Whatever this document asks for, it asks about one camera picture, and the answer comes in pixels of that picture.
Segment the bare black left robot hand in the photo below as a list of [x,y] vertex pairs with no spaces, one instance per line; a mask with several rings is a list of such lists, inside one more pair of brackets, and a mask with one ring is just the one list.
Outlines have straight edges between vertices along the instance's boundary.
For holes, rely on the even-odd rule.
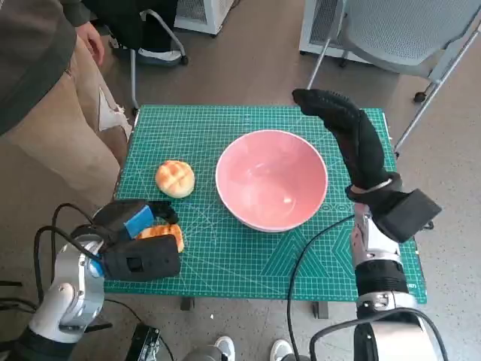
[[179,220],[170,201],[147,201],[146,199],[114,200],[99,209],[93,216],[93,225],[105,230],[109,243],[137,238],[145,229],[154,226],[162,218],[167,224]]

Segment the person's hand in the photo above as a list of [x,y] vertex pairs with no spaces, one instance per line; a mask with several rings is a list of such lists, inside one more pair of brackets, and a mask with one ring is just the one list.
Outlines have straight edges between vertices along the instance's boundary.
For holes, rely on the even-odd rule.
[[91,22],[76,27],[76,33],[81,38],[97,65],[102,65],[104,60],[104,45],[101,36]]

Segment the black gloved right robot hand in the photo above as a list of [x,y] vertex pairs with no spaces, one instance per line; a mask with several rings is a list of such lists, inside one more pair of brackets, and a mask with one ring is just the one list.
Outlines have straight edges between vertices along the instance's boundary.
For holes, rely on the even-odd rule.
[[388,181],[379,136],[362,109],[328,90],[294,89],[292,97],[304,115],[319,117],[335,137],[353,186],[369,190]]

